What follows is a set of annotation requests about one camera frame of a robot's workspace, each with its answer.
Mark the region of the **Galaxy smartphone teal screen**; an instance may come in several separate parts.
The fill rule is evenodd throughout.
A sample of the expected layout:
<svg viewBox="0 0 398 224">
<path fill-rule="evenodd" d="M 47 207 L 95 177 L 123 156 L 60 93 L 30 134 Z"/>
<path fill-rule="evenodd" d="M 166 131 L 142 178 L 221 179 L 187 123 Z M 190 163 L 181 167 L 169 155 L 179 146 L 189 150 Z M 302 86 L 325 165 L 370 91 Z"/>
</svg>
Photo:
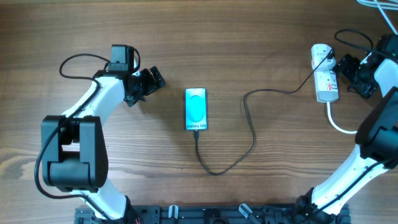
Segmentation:
<svg viewBox="0 0 398 224">
<path fill-rule="evenodd" d="M 207 128 L 206 89 L 187 88 L 185 90 L 185 129 L 195 131 Z"/>
</svg>

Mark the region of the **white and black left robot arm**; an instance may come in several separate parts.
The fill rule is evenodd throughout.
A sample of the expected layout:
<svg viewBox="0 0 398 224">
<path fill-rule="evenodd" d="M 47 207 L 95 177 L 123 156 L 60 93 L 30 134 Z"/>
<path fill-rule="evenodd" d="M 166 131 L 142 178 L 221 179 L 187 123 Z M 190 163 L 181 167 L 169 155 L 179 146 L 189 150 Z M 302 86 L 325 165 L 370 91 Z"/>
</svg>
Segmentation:
<svg viewBox="0 0 398 224">
<path fill-rule="evenodd" d="M 121 103 L 129 107 L 165 86 L 157 67 L 141 69 L 139 51 L 114 44 L 103 69 L 90 77 L 90 89 L 61 115 L 46 116 L 42 148 L 34 167 L 37 190 L 63 200 L 80 198 L 103 223 L 141 223 L 130 199 L 108 179 L 103 125 Z"/>
</svg>

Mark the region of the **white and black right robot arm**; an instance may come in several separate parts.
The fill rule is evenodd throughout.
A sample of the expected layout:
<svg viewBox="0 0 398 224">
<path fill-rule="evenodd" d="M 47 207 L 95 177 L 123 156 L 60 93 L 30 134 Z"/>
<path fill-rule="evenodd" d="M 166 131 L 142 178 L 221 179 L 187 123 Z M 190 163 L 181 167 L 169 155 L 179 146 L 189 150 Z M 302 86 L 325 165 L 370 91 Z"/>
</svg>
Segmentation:
<svg viewBox="0 0 398 224">
<path fill-rule="evenodd" d="M 397 166 L 397 35 L 383 35 L 359 64 L 382 100 L 362 122 L 347 160 L 322 184 L 300 196 L 292 223 L 338 223 L 345 203 L 368 182 Z"/>
</svg>

